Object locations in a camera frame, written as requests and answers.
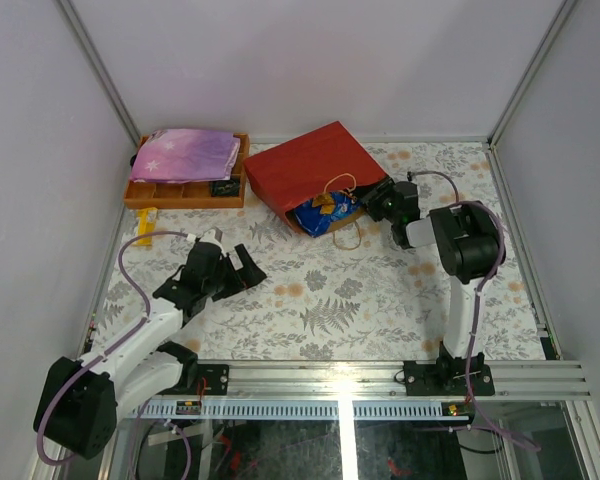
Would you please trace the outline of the red paper bag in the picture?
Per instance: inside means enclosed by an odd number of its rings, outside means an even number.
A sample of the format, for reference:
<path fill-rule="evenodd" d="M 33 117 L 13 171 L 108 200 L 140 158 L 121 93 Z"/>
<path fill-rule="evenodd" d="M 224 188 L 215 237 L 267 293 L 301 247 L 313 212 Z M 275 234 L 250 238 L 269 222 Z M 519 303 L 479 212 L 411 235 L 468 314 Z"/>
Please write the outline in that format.
<path fill-rule="evenodd" d="M 387 173 L 336 121 L 252 155 L 244 168 L 253 193 L 295 233 L 294 209 L 326 193 L 373 186 Z"/>

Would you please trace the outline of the yellow snack packet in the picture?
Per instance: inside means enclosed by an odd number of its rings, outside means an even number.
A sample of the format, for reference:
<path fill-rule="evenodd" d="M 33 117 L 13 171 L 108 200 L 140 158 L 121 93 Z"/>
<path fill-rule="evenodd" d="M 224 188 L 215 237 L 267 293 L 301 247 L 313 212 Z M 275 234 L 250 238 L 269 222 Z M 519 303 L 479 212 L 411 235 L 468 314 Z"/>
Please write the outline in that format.
<path fill-rule="evenodd" d="M 152 245 L 152 237 L 149 233 L 155 230 L 158 216 L 158 209 L 155 207 L 139 209 L 136 211 L 137 229 L 136 240 L 133 245 L 136 247 L 150 247 Z"/>

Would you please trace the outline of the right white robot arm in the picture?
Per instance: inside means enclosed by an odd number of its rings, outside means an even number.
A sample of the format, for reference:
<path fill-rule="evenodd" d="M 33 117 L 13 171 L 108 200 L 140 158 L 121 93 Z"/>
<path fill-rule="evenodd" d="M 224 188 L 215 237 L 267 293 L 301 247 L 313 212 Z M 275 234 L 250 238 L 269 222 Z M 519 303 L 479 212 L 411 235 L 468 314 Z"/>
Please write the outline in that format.
<path fill-rule="evenodd" d="M 458 201 L 423 217 L 416 184 L 389 177 L 354 193 L 374 221 L 390 223 L 396 245 L 437 249 L 451 294 L 448 325 L 429 376 L 447 394 L 462 392 L 472 373 L 484 368 L 478 347 L 483 294 L 506 256 L 499 219 L 479 201 Z"/>

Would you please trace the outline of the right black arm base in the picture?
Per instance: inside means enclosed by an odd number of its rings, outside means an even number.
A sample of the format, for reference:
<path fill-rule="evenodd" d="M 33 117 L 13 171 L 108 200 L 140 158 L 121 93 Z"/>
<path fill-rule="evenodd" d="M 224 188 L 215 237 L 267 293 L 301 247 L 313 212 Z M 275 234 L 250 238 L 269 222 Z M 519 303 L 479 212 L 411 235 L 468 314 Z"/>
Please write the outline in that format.
<path fill-rule="evenodd" d="M 408 396 L 467 396 L 465 370 L 465 362 L 454 361 L 451 366 L 444 367 L 441 362 L 404 361 L 402 365 L 404 379 L 401 383 L 405 386 Z M 470 363 L 469 382 L 475 396 L 495 395 L 493 376 L 489 366 L 484 362 Z"/>

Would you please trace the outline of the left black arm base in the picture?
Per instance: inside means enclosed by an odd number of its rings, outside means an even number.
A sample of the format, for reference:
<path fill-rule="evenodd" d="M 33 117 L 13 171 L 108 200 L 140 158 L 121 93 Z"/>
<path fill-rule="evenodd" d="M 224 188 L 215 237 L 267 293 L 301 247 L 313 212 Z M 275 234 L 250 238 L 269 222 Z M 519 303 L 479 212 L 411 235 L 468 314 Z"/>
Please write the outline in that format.
<path fill-rule="evenodd" d="M 224 396 L 230 380 L 227 364 L 195 364 L 184 367 L 177 383 L 164 391 L 168 395 Z"/>

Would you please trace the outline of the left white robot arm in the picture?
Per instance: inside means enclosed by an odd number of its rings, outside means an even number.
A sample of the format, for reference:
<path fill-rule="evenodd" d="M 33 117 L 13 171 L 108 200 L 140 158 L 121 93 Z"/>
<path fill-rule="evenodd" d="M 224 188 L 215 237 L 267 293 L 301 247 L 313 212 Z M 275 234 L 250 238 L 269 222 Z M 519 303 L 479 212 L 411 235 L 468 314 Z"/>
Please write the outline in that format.
<path fill-rule="evenodd" d="M 33 423 L 36 451 L 45 464 L 62 463 L 46 453 L 46 443 L 91 459 L 119 422 L 154 395 L 192 392 L 199 381 L 197 355 L 172 336 L 208 302 L 256 287 L 267 277 L 242 244 L 235 248 L 241 265 L 234 266 L 215 230 L 186 239 L 191 248 L 185 262 L 152 294 L 141 296 L 142 315 L 99 348 L 50 366 Z"/>

